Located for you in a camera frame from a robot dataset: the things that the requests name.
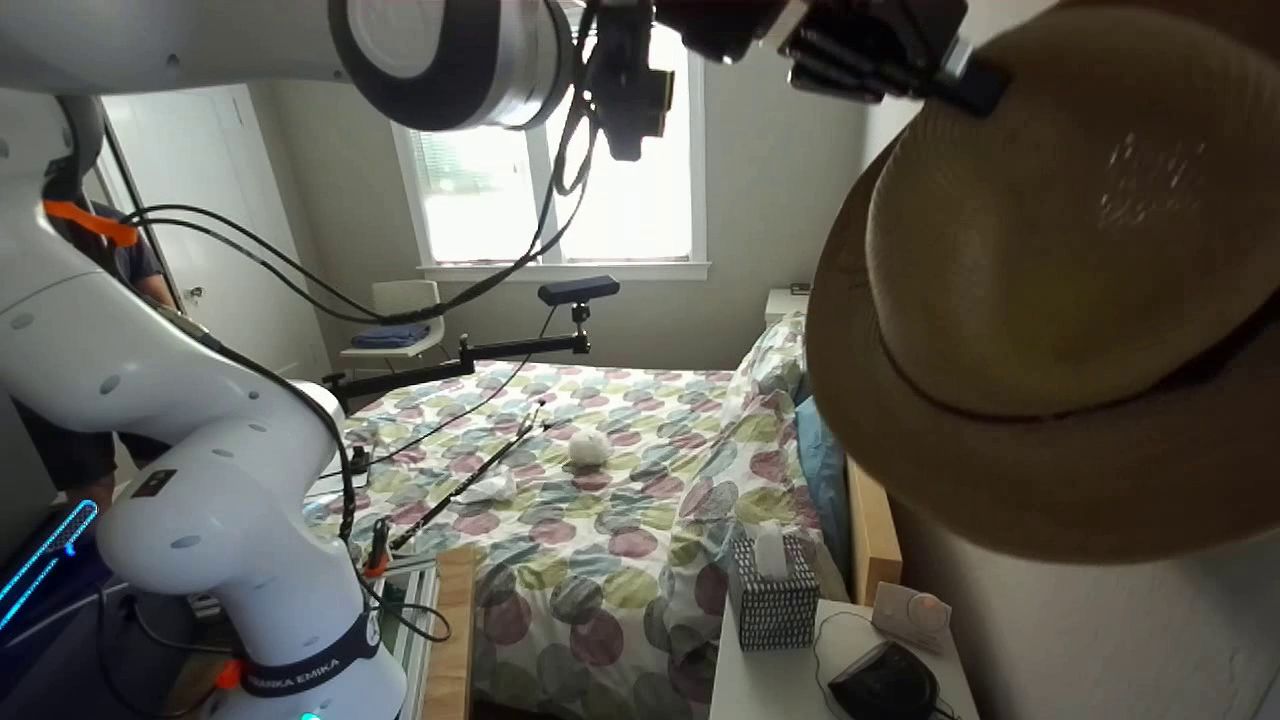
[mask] window frame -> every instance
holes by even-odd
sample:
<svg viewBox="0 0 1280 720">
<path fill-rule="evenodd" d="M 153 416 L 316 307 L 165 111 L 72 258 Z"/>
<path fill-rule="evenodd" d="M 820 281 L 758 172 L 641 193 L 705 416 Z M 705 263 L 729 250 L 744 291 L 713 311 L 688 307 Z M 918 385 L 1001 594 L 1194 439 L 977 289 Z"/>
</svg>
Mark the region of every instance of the window frame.
<svg viewBox="0 0 1280 720">
<path fill-rule="evenodd" d="M 675 72 L 675 82 L 688 82 L 688 255 L 685 258 L 563 258 L 560 249 L 540 258 L 527 263 L 524 271 L 517 271 L 512 281 L 567 281 L 567 274 L 585 274 L 585 271 L 606 271 L 616 281 L 708 281 L 713 274 L 713 258 L 708 258 L 708 142 L 705 142 L 705 61 L 688 57 L 688 72 Z M 397 164 L 400 164 L 400 180 L 403 180 L 403 198 L 407 198 L 407 219 L 412 219 L 412 241 L 419 249 L 419 271 L 433 281 L 482 281 L 494 266 L 503 266 L 503 258 L 467 258 L 467 263 L 453 263 L 453 258 L 435 258 L 433 255 L 433 228 L 422 214 L 422 187 L 419 187 L 419 172 L 416 172 L 416 157 L 412 157 L 412 128 L 393 125 L 393 141 L 397 141 Z"/>
</svg>

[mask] small box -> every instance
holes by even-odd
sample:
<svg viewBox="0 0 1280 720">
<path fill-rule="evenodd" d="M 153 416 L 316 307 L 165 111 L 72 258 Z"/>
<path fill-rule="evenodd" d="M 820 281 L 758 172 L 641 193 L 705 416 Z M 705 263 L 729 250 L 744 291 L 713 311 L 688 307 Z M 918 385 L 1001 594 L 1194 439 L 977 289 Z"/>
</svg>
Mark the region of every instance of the small box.
<svg viewBox="0 0 1280 720">
<path fill-rule="evenodd" d="M 805 539 L 786 534 L 786 574 L 758 574 L 750 542 L 730 551 L 729 601 L 735 608 L 739 649 L 805 649 L 816 618 L 816 571 Z"/>
</svg>

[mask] straw hat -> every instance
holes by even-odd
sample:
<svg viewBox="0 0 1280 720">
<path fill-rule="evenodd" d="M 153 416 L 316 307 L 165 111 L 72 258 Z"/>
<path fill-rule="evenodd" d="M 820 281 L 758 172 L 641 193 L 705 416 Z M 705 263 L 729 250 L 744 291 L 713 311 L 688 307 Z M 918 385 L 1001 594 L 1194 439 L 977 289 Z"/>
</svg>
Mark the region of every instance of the straw hat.
<svg viewBox="0 0 1280 720">
<path fill-rule="evenodd" d="M 1280 523 L 1280 8 L 1163 8 L 1001 36 L 996 115 L 922 108 L 827 236 L 816 401 L 977 542 L 1146 560 Z"/>
</svg>

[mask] bed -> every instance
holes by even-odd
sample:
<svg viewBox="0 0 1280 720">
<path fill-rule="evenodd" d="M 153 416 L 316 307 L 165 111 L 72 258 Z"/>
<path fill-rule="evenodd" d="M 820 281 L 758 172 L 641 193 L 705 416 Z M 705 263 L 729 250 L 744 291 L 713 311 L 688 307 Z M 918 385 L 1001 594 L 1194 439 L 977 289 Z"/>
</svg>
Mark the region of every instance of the bed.
<svg viewBox="0 0 1280 720">
<path fill-rule="evenodd" d="M 705 715 L 722 608 L 721 560 L 739 534 L 774 523 L 808 539 L 816 560 L 843 542 L 877 563 L 877 578 L 900 571 L 883 523 L 864 534 L 867 523 L 853 521 L 859 531 L 823 539 L 812 503 L 823 490 L 812 490 L 796 452 L 799 331 L 805 316 L 783 316 L 730 370 L 482 365 L 465 381 L 397 386 L 346 421 L 346 439 L 373 457 L 407 445 L 360 479 L 357 531 L 381 516 L 393 531 L 412 526 L 534 421 L 482 485 L 403 547 L 407 563 L 458 542 L 482 551 L 476 690 L 548 715 Z M 494 386 L 492 404 L 435 432 Z M 567 466 L 578 432 L 613 439 L 606 466 Z M 848 479 L 838 495 L 867 490 L 859 476 Z M 334 485 L 325 479 L 306 521 L 332 531 L 332 507 Z"/>
</svg>

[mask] window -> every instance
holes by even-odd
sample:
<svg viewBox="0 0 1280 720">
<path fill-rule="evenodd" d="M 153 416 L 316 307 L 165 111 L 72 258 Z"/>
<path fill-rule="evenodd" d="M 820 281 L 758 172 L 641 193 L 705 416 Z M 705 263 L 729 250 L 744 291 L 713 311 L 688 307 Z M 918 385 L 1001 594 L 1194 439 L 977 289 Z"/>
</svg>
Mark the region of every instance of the window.
<svg viewBox="0 0 1280 720">
<path fill-rule="evenodd" d="M 560 249 L 534 266 L 705 271 L 692 160 L 701 128 L 692 99 L 701 91 L 675 31 L 650 28 L 650 69 L 675 72 L 662 134 L 643 141 L 641 164 L 616 164 L 600 134 L 588 198 Z M 527 249 L 560 128 L 563 103 L 530 130 L 397 130 L 422 266 L 465 274 Z M 554 205 L 548 228 L 560 228 L 567 213 L 567 198 Z"/>
</svg>

